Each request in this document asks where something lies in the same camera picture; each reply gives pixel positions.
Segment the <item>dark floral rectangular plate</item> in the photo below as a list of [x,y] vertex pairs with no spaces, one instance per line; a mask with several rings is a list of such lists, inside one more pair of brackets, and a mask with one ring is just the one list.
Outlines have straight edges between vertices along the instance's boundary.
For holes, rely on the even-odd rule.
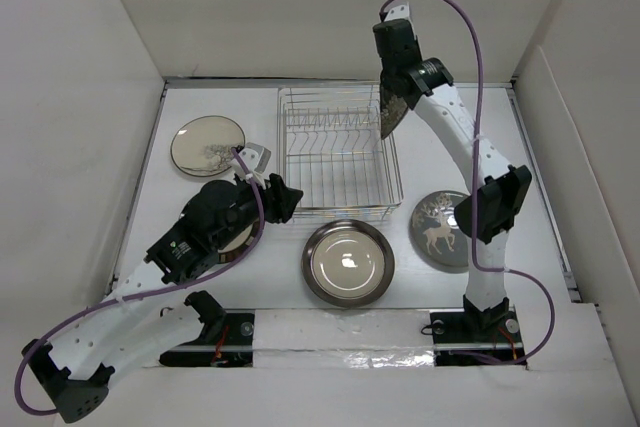
[[384,140],[406,116],[411,87],[403,77],[382,72],[379,83],[380,135]]

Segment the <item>metal rimmed round plate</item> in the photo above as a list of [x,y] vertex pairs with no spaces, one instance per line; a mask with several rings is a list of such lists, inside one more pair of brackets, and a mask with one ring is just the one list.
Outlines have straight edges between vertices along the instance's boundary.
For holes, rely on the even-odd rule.
[[395,256],[386,237],[355,219],[329,222],[316,229],[301,255],[301,272],[311,292],[342,309],[365,307],[388,290]]

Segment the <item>grey deer round plate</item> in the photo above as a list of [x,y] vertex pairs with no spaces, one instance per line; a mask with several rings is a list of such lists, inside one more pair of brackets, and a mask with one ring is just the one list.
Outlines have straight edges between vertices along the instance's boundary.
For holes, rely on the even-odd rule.
[[445,272],[468,269],[468,245],[454,211],[466,195],[454,190],[435,191],[412,211],[409,233],[412,245],[429,264]]

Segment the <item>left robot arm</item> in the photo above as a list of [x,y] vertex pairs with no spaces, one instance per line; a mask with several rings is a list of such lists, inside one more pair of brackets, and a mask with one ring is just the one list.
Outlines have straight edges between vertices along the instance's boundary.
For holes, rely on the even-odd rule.
[[14,378],[14,398],[32,416],[22,380],[31,372],[53,407],[50,414],[77,422],[106,399],[131,371],[182,343],[212,343],[223,332],[224,308],[199,284],[245,259],[222,262],[220,253],[243,231],[288,222],[303,197],[277,174],[264,184],[253,174],[202,186],[178,221],[146,252],[128,278],[101,303],[72,315],[32,340]]

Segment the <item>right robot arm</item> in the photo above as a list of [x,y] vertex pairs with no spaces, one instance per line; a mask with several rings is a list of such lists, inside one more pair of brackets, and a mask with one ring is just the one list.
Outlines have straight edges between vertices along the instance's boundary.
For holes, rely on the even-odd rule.
[[474,340],[494,333],[509,309],[504,286],[506,244],[532,181],[474,130],[453,78],[437,58],[424,59],[412,22],[398,17],[373,28],[381,60],[381,135],[413,111],[437,135],[463,175],[469,195],[454,210],[467,238],[469,278],[462,328]]

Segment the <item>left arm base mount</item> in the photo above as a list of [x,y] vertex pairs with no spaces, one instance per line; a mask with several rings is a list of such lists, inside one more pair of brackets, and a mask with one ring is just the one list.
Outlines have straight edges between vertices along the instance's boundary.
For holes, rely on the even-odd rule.
[[173,368],[242,368],[253,364],[254,311],[228,312],[212,340],[196,339],[163,353],[159,364]]

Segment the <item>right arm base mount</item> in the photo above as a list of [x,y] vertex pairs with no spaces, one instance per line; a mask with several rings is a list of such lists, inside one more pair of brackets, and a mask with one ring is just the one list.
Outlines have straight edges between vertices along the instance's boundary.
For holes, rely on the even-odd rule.
[[513,310],[496,326],[481,333],[473,333],[465,320],[462,310],[436,310],[429,313],[429,321],[421,333],[432,338],[437,367],[483,365],[476,355],[494,357],[498,362],[520,359],[525,355],[519,323]]

